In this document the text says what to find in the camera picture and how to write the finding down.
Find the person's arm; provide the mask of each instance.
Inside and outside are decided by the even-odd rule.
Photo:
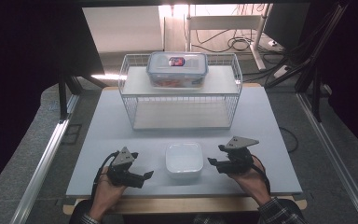
[[[103,215],[108,210],[115,209],[118,200],[127,188],[125,186],[114,186],[107,177],[106,171],[107,167],[104,167],[103,173],[98,181],[98,187],[95,191],[92,207],[80,220],[80,223],[82,224],[101,223]]]
[[[257,157],[254,157],[255,166],[265,172],[263,165]],[[298,215],[292,213],[287,207],[280,204],[276,199],[269,196],[263,177],[254,169],[245,174],[228,175],[233,178],[241,189],[251,196],[259,205],[259,212],[267,224],[281,223],[307,223]]]

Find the shelving unit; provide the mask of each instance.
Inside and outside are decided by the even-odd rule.
[[[190,5],[187,12],[186,33],[186,51],[191,51],[191,34],[192,30],[226,30],[226,29],[252,29],[256,30],[255,42],[250,43],[250,50],[255,58],[259,71],[266,70],[263,59],[258,51],[260,37],[266,24],[267,15],[269,14],[270,4],[266,4],[263,14],[261,15],[240,15],[240,16],[190,16]]]
[[[156,88],[146,67],[149,55],[126,55],[119,90],[132,128],[229,129],[241,94],[235,54],[208,54],[209,73],[199,89]]]

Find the black curtain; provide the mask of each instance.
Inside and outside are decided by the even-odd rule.
[[[351,1],[318,64],[329,104],[358,138],[358,1]]]
[[[81,7],[0,1],[0,173],[59,74],[95,73],[103,67]]]

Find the metal rail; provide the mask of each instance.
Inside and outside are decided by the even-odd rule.
[[[307,99],[305,93],[298,93],[297,94],[300,103],[305,110],[310,123],[315,130],[316,134],[318,135],[325,152],[327,153],[328,158],[332,162],[336,172],[338,174],[339,179],[342,182],[345,190],[348,192],[357,212],[358,212],[358,185],[356,184],[355,180],[351,176],[350,172],[348,171],[347,167],[345,166],[344,162],[342,161],[341,157],[339,156],[337,149],[335,148],[333,142],[331,141],[330,137],[328,136],[327,131],[324,129],[324,126],[321,122],[312,115],[310,110],[310,102]]]
[[[48,168],[50,167],[54,155],[60,145],[62,137],[65,133],[65,130],[68,126],[69,120],[72,117],[72,113],[75,110],[76,103],[78,101],[78,95],[72,95],[68,101],[68,117],[62,123],[58,123],[50,140],[48,141],[48,145],[45,149],[45,152],[40,159],[39,164],[34,171],[34,175],[31,178],[30,183],[28,184],[27,189],[22,195],[21,201],[14,213],[10,223],[25,223],[32,207],[34,206],[34,202],[36,197],[41,189],[43,182],[45,181],[45,177],[48,173]]]

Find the plastic container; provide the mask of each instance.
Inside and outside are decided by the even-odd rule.
[[[171,178],[195,178],[203,167],[201,146],[198,143],[171,144],[166,149],[165,161]]]
[[[207,56],[194,52],[154,52],[146,71],[154,87],[201,88],[208,73]]]

